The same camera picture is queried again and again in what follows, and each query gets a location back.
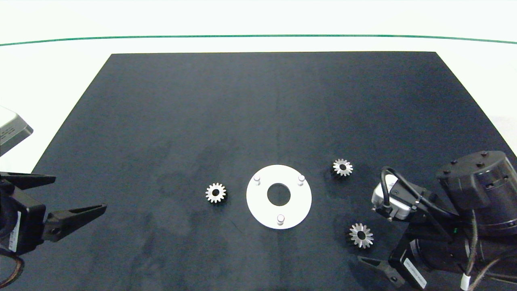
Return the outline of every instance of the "white circular plate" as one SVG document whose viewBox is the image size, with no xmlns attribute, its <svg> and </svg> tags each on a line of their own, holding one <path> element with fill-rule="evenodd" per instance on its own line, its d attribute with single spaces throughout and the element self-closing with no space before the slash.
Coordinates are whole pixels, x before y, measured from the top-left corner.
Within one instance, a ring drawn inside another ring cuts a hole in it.
<svg viewBox="0 0 517 291">
<path fill-rule="evenodd" d="M 285 205 L 276 206 L 267 198 L 267 191 L 274 184 L 282 184 L 289 189 L 291 198 Z M 258 222 L 274 229 L 287 229 L 305 219 L 311 209 L 312 195 L 309 183 L 300 172 L 284 165 L 271 165 L 253 175 L 246 200 Z"/>
</svg>

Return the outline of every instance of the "screw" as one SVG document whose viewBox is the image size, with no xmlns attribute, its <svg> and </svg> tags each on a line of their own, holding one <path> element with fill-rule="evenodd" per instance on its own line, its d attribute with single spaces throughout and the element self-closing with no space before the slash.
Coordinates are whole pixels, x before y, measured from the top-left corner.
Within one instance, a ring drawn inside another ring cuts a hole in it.
<svg viewBox="0 0 517 291">
<path fill-rule="evenodd" d="M 260 185 L 260 175 L 259 174 L 255 174 L 253 176 L 253 180 L 255 181 L 255 184 L 258 186 Z"/>
<path fill-rule="evenodd" d="M 284 224 L 285 217 L 282 214 L 278 214 L 277 216 L 277 224 L 282 225 Z"/>
<path fill-rule="evenodd" d="M 305 181 L 305 176 L 299 175 L 298 176 L 298 186 L 302 186 L 304 181 Z"/>
</svg>

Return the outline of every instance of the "sticker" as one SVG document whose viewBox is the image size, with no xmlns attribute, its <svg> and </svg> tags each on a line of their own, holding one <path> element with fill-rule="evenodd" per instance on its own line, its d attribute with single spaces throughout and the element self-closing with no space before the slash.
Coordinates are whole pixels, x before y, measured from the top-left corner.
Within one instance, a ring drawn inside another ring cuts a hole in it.
<svg viewBox="0 0 517 291">
<path fill-rule="evenodd" d="M 411 263 L 411 261 L 408 258 L 406 258 L 404 260 L 404 266 L 406 266 L 406 269 L 411 273 L 413 278 L 415 278 L 420 287 L 424 289 L 427 285 L 427 281 L 423 278 L 422 274 L 420 274 L 415 265 L 413 265 L 413 263 Z"/>
<path fill-rule="evenodd" d="M 16 221 L 16 226 L 11 231 L 11 236 L 9 237 L 9 249 L 13 252 L 16 252 L 18 247 L 18 232 L 20 231 L 20 220 L 22 217 L 22 213 L 18 211 L 18 220 Z"/>
</svg>

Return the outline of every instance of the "gear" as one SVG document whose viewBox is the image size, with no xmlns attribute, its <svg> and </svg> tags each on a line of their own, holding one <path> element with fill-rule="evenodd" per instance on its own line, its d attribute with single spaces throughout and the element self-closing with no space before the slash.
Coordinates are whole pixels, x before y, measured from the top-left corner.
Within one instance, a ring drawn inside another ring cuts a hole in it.
<svg viewBox="0 0 517 291">
<path fill-rule="evenodd" d="M 212 203 L 221 202 L 221 200 L 223 200 L 226 195 L 226 189 L 224 188 L 223 184 L 212 184 L 206 190 L 205 197 Z"/>
<path fill-rule="evenodd" d="M 362 223 L 352 225 L 350 236 L 352 237 L 350 240 L 354 242 L 354 245 L 358 245 L 359 248 L 366 249 L 373 245 L 373 233 Z"/>
<path fill-rule="evenodd" d="M 337 159 L 334 162 L 334 172 L 340 176 L 348 176 L 354 170 L 352 164 L 345 159 Z"/>
</svg>

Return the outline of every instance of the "bevel gear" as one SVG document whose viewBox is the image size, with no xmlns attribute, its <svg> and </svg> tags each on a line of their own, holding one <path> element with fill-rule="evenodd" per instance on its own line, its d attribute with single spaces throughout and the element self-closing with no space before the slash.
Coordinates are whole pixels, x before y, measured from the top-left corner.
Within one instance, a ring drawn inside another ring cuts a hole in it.
<svg viewBox="0 0 517 291">
<path fill-rule="evenodd" d="M 373 233 L 362 223 L 352 225 L 349 234 L 352 237 L 351 240 L 354 242 L 354 245 L 358 245 L 359 248 L 366 249 L 373 245 Z"/>
<path fill-rule="evenodd" d="M 354 170 L 352 164 L 345 159 L 337 159 L 334 162 L 334 172 L 340 176 L 349 176 Z"/>
<path fill-rule="evenodd" d="M 224 188 L 223 184 L 212 184 L 206 190 L 205 197 L 211 203 L 221 202 L 221 200 L 223 200 L 226 195 L 226 189 Z"/>
</svg>

